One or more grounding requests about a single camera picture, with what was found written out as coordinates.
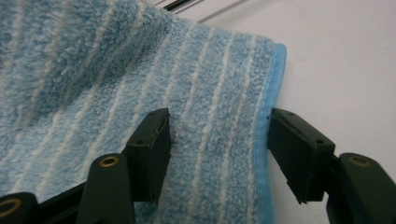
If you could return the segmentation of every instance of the blue striped towel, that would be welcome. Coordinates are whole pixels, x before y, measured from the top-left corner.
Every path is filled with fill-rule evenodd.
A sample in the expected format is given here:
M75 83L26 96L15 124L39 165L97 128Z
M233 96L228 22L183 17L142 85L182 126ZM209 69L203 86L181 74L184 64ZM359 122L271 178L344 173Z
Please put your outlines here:
M171 113L158 206L137 223L273 223L267 116L286 50L142 1L0 1L0 196L42 202Z

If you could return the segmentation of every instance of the black plastic part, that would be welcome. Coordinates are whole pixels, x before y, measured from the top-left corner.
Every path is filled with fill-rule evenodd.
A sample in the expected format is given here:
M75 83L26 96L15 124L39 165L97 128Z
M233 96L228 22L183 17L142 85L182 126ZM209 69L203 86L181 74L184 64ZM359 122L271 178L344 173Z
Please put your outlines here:
M107 154L93 161L77 224L134 223L128 164L122 154Z
M335 171L354 223L396 223L396 185L378 162L345 153Z
M164 7L164 9L166 9L168 11L173 11L173 10L176 10L176 9L178 9L180 7L185 6L186 4L188 4L189 2L192 2L192 1L194 1L194 0L177 0L177 1L175 1L175 2L173 2L171 4L169 4L169 5L166 5Z
M143 119L122 154L128 159L134 202L158 203L170 159L169 112L152 111Z
M39 220L42 224L76 223L78 205L85 183L79 184L39 205Z
M8 194L0 198L0 223L36 223L37 208L37 199L32 193Z
M322 201L335 144L299 116L273 108L268 148L299 203Z
M353 223L353 216L344 192L338 183L338 177L335 171L338 161L338 158L333 156L332 165L326 174L325 190L329 194L326 211L331 224L350 224Z

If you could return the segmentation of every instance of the terry cloth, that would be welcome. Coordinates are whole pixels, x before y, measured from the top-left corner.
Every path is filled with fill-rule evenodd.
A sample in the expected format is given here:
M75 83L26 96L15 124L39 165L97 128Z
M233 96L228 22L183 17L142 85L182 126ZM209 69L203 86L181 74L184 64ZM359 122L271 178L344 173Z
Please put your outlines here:
M273 223L267 116L285 48L133 0L0 1L0 196L40 202L171 113L158 206L137 223Z

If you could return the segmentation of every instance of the blue towel hem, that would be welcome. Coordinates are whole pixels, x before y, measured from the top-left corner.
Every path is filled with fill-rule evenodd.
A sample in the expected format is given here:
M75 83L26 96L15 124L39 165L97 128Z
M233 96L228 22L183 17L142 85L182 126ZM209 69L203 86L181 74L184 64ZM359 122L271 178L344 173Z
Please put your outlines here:
M268 74L268 81L264 89L264 98L260 103L260 112L256 122L256 132L253 148L253 161L256 174L256 188L259 197L259 213L262 223L275 223L274 206L271 193L270 182L266 176L268 172L268 151L267 134L269 129L269 116L271 109L276 105L280 86L283 79L286 64L286 47L282 44L275 44L274 59L271 63L271 71Z

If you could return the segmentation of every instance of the white stripe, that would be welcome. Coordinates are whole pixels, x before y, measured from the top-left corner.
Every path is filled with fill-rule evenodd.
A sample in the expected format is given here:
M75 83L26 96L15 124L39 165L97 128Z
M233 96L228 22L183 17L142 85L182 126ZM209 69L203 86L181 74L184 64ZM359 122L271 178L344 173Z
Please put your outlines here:
M33 100L37 97L40 88L41 88L40 85L38 85L38 87L35 88L35 90L34 90L34 92L33 92L33 96L31 97L31 102L33 102ZM16 136L15 136L15 142L21 141L21 139L24 137L24 135L25 135L25 130L24 130L24 129L25 129L25 128L29 125L29 123L30 123L30 120L31 120L30 117L32 117L32 113L33 113L33 109L32 109L33 106L34 106L34 104L30 104L30 105L29 105L29 108L30 108L30 109L28 109L29 112L28 112L26 118L22 118L21 115L19 115L19 117L18 117L18 119L17 119L17 122L16 122L16 125L20 126L20 122L21 122L22 119L25 119L25 122L24 122L24 123L22 124L22 126L21 126L21 127L22 127L22 131L20 131L20 132L18 132L18 133L16 134ZM14 154L14 152L18 152L17 144L14 144L13 148L12 148L12 149L8 152L8 154L4 157L4 159L2 160L2 162L0 162L0 167L2 167L2 166L5 164L5 161L7 161L8 158Z
M177 130L180 127L180 125L183 123L184 119L186 118L187 114L190 111L191 101L192 101L192 99L194 97L194 93L195 93L195 81L198 78L198 76L200 75L200 71L201 71L201 67L202 67L202 66L200 66L200 64L202 64L202 62L203 62L203 60L205 58L205 55L206 55L206 52L207 52L207 49L208 49L208 46L209 46L209 40L212 38L212 36L214 34L214 31L215 31L214 28L210 29L210 31L208 33L207 41L204 43L203 49L201 50L200 55L198 57L198 62L195 64L194 72L191 75L191 84L192 84L192 86L191 86L191 89L190 89L190 98L187 101L187 103L184 105L183 114L181 115L180 121L179 121L179 123L176 126ZM165 178L165 180L163 181L163 189L167 189L168 188L167 186L168 186L168 181L166 181L166 178ZM163 200L160 200L160 202L158 204L158 207L157 207L157 211L163 210L164 206L165 206L165 204L163 203ZM155 219L154 219L154 223L160 224L161 223L161 217L160 216L156 216Z
M155 25L154 25L154 30L156 30L157 28L158 28L158 26L160 25L160 16L158 16L158 18L157 18L157 20L156 20L156 23L155 23ZM164 47L164 45L167 43L166 41L169 41L169 38L170 38L170 35L172 34L172 32L173 32L173 29L174 29L174 23L172 22L172 24L171 24L171 30L169 31L169 33L168 34L166 34L166 37L165 37L165 40L162 42L162 47ZM119 148L119 151L121 151L121 150L123 150L124 148L125 148L125 144L128 142L128 140L129 140L129 138L131 137L131 134L132 134L132 132L134 131L134 129L135 129L135 126L134 126L134 119L132 119L132 121L131 121L131 123L129 124L129 129L128 130L126 130L125 131L125 135L124 135L124 137L123 137L123 139L122 139L122 141L121 141L121 146L120 146L120 148Z
M9 58L5 59L4 62L4 67L3 67L3 71L0 72L0 75L2 74L6 74L8 73L8 71L11 70L12 67L12 62L14 61L14 56L17 53L17 46L20 42L20 37L21 37L21 33L22 33L22 19L23 19L23 15L24 15L24 10L25 10L25 1L20 0L16 3L16 9L17 9L17 14L15 15L14 20L12 21L12 25L11 25L11 29L12 29L12 39L10 40L10 53ZM6 79L3 76L0 76L0 78L2 79L0 82L0 90L1 90L1 94L0 94L0 99L1 102L6 102L6 96L4 95L4 93L6 93L5 87L7 85L6 83ZM17 122L16 124L19 124L21 119L21 115L19 115L17 117ZM19 133L16 135L15 137L15 142L20 141L22 137L22 133ZM8 161L9 157L14 153L14 151L16 150L15 144L14 146L8 151L7 155L4 156L3 158L0 159L0 167L4 166L6 164L6 161Z
M108 67L110 66L110 64L113 62L114 58L116 56L119 55L120 51L122 51L126 46L128 46L132 41L132 38L128 39L128 41L125 41L121 46L119 46L116 50L114 50L111 55L109 55L109 57L106 60L105 65L103 66L102 70L99 72L98 78L96 79L95 83L93 84L92 88L90 89L89 93L88 93L88 97L85 101L84 107L77 112L77 114L75 115L73 121L74 123L71 126L71 130L70 132L67 133L66 138L64 139L64 142L62 143L62 145L58 148L57 152L55 153L55 158L50 162L49 168L47 170L46 173L44 173L44 179L41 182L40 186L37 187L37 195L41 196L41 193L43 192L43 187L47 186L47 182L49 181L49 177L46 178L46 176L48 176L48 174L50 173L50 171L52 171L52 168L55 166L55 164L58 162L58 160L61 158L61 155L63 154L62 152L66 152L67 149L67 143L69 143L72 140L72 137L75 133L75 131L78 129L79 127L79 121L82 119L83 115L88 111L88 109L91 107L91 103L92 103L92 98L94 96L94 94L96 93L98 87L100 86L99 84L102 82L102 79L104 78Z
M141 9L138 11L138 20L140 21L142 18L142 11L144 11L144 9ZM139 26L142 25L142 23L139 23L139 25L137 27L134 27L134 34L131 36L135 36L137 33L137 30L139 29ZM133 65L136 64L137 61L137 56L140 55L140 51L143 48L143 44L139 44L138 50L135 53L134 58L131 60L131 62L128 64L127 68L125 69L125 74L122 77L122 80L120 82L120 86L118 87L117 93L116 93L116 98L114 100L114 104L111 106L109 114L108 114L108 120L106 121L105 124L105 128L101 131L101 133L99 134L99 136L96 138L96 140L93 142L93 144L90 146L89 150L88 150L88 155L86 156L86 158L88 157L88 160L84 160L84 163L82 165L82 169L84 170L86 167L88 167L91 164L91 160L90 158L93 158L94 156L96 156L97 154L97 148L99 148L99 146L102 144L105 136L107 136L108 130L111 127L111 124L114 120L114 114L116 113L116 110L119 108L120 104L121 104L121 98L123 96L123 93L125 91L126 88L126 79L128 78L128 75L130 74L130 72L133 69ZM80 173L79 179L83 178L86 174L84 172Z
M10 70L10 67L12 66L13 58L14 58L15 54L17 53L17 46L20 42L20 37L21 37L21 33L22 33L22 19L25 14L24 13L25 5L26 5L26 1L23 1L23 0L19 0L16 3L17 14L15 15L15 19L12 21L12 25L11 25L12 39L9 44L11 52L9 53L8 60L5 60L5 62L4 62L4 70L5 71Z
M253 118L256 119L254 120L253 124L250 127L249 131L249 152L248 152L248 157L247 157L247 163L248 163L248 176L247 176L247 182L248 182L248 187L247 187L247 201L248 201L248 206L247 206L247 223L252 223L253 220L253 207L254 207L254 198L253 198L253 193L254 189L256 188L255 185L255 178L254 178L254 167L253 167L253 147L254 147L254 138L255 138L255 130L257 126L257 116L260 111L260 106L261 106L261 101L262 97L264 95L264 90L265 90L265 85L267 83L267 77L265 77L265 80L263 81L262 89L260 90L260 95L258 102L256 104L256 108L254 108L254 116Z
M163 106L168 106L169 104L169 96L170 96L170 92L174 87L174 84L176 82L176 74L177 74L177 69L179 69L179 64L181 63L181 56L183 56L184 50L186 50L187 46L188 46L188 40L190 39L190 32L192 31L192 29L195 27L195 23L193 23L190 26L190 29L187 31L187 33L184 35L184 41L183 44L181 45L178 53L177 53L177 57L175 59L175 63L174 66L172 67L172 71L171 71L171 75L169 77L169 83L168 86L166 87L165 90L165 95L163 96Z
M62 22L64 21L64 17L67 15L67 13L69 12L69 8L71 6L71 4L74 2L74 0L69 0L66 1L64 3L64 5L62 6L64 8L64 13L62 14L62 17L59 19L59 23L55 26L56 31L54 32L55 34L58 34L58 36L50 43L49 45L49 56L51 57L51 59L57 58L57 54L56 54L56 48L58 47L58 43L59 40L61 38L61 32L62 32ZM45 67L44 67L44 72L42 71L42 69L38 70L37 72L35 72L35 74L38 77L38 85L37 88L35 88L32 97L30 99L30 104L29 104L29 112L26 115L25 118L25 122L22 125L22 128L26 128L29 126L32 117L35 113L34 108L35 105L37 104L37 100L38 100L38 94L43 90L43 88L45 87L45 83L46 83L46 78L48 78L47 74L50 72L50 70L52 69L52 64L53 60L49 60L45 63Z
M219 94L221 92L222 84L224 83L224 79L225 79L225 75L226 75L226 71L227 71L227 64L228 64L230 48L231 48L231 44L233 43L233 35L231 36L229 43L226 47L226 50L224 52L223 62L222 62L223 67L222 67L221 74L219 77L219 84L216 87L214 95L212 97L212 106L210 107L209 114L208 114L209 119L207 121L206 126L203 129L204 135L202 137L201 144L198 149L197 162L195 163L194 179L192 180L192 183L191 183L192 184L192 193L191 193L191 199L188 204L186 223L192 223L192 220L191 220L192 212L195 209L195 201L196 201L196 197L198 195L198 185L199 185L200 175L201 175L202 154L203 154L205 146L206 146L207 138L212 130L212 123L213 123L213 119L215 118L215 111L218 106Z
M112 12L113 11L113 6L114 6L114 2L110 2L110 6L109 6L109 9L107 10L107 12L106 12L106 21L104 22L104 26L102 26L99 30L105 30L106 29L106 27L108 26L108 15L109 15L109 13L110 12ZM93 49L93 51L91 51L91 54L94 54L96 52L96 49ZM32 164L35 162L35 159L36 159L36 157L38 157L43 151L44 151L44 145L46 145L47 143L48 143L48 141L51 139L51 137L52 137L52 135L53 135L53 133L55 132L55 129L56 129L56 127L57 127L57 124L58 124L58 121L59 121L59 118L60 118L60 116L61 116L61 114L62 114L62 112L64 112L64 109L63 108L60 108L56 113L55 113L55 115L54 115L54 117L53 117L53 119L52 119L52 125L51 125L51 127L50 127L50 129L49 129L49 132L45 135L45 137L44 137L44 139L40 142L40 144L39 144L39 146L38 146L38 148L37 148L37 151L34 151L33 152L33 156L35 156L32 160L30 160L30 161L28 161L26 164L25 164L25 166L24 166L24 168L23 168L23 174L25 174L25 171L27 171L27 170L30 170L31 169L31 167L32 167ZM18 181L14 184L14 187L13 187L13 189L15 189L14 191L19 191L20 190L20 188L21 188L21 181L23 180L23 177L21 177L21 178L19 178L18 179Z
M244 89L242 90L240 99L239 99L239 104L238 104L238 110L236 111L236 115L235 118L233 120L233 126L231 128L230 131L230 135L228 138L228 142L227 142L227 146L225 148L225 154L224 154L224 159L223 159L223 164L221 167L221 176L220 176L220 180L221 180L221 190L220 190L220 194L219 194L219 201L220 201L220 214L219 214L219 220L218 223L224 223L224 216L225 216L225 205L227 204L227 178L228 178L228 165L230 162L230 149L231 146L233 145L233 140L236 136L236 129L238 127L238 121L239 118L241 116L242 113L242 109L244 106L244 102L247 99L247 95L248 95L248 86L250 83L250 68L251 65L253 63L253 52L254 52L254 44L256 41L256 37L253 37L250 43L250 52L248 54L248 58L247 58L247 68L245 70L245 76L244 76Z
M195 69L195 72L192 74L192 78L191 78L192 86L191 86L191 89L190 89L190 98L187 101L187 103L186 103L186 105L184 107L183 114L180 117L180 124L183 123L183 121L186 119L186 116L190 113L190 109L191 109L191 106L192 106L192 99L194 98L195 90L196 90L196 87L195 87L196 83L195 82L196 82L196 79L198 78L198 76L200 75L200 72L201 72L201 67L202 66L200 66L200 64L202 64L202 62L203 62L203 60L205 58L205 55L206 55L206 52L207 52L207 49L208 49L208 46L209 46L209 41L213 37L214 33L215 33L215 29L212 28L210 30L210 32L209 32L207 41L204 43L204 49L202 50L201 55L200 55L200 57L198 59L198 62L195 65L196 69Z
M168 46L168 43L171 40L171 32L167 34L165 40L162 42L160 48L157 50L157 54L155 55L153 65L151 66L150 71L148 72L148 75L146 77L145 83L143 86L140 88L140 95L139 98L137 99L137 106L134 108L134 116L131 121L131 127L135 127L137 120L139 119L139 113L143 110L143 107L145 106L144 99L146 98L148 91L149 91L149 85L152 82L152 79L154 78L154 69L158 66L158 61L160 60L161 56L163 56L163 50Z
M92 57L97 53L97 50L100 46L100 43L102 42L103 35L106 31L106 28L107 28L108 24L111 22L116 1L118 1L118 0L109 0L108 9L106 11L105 19L104 19L104 22L102 22L103 25L99 29L96 30L95 41L93 42L93 46L90 50L90 53L88 54L87 59L85 60L84 64L78 69L78 72L74 79L74 82L70 83L70 85L67 87L66 93L64 95L64 100L63 100L64 103L66 103L67 100L69 99L70 94L73 90L72 88L73 88L74 84L79 81L79 79L82 77L82 75L84 75L85 69L90 64Z

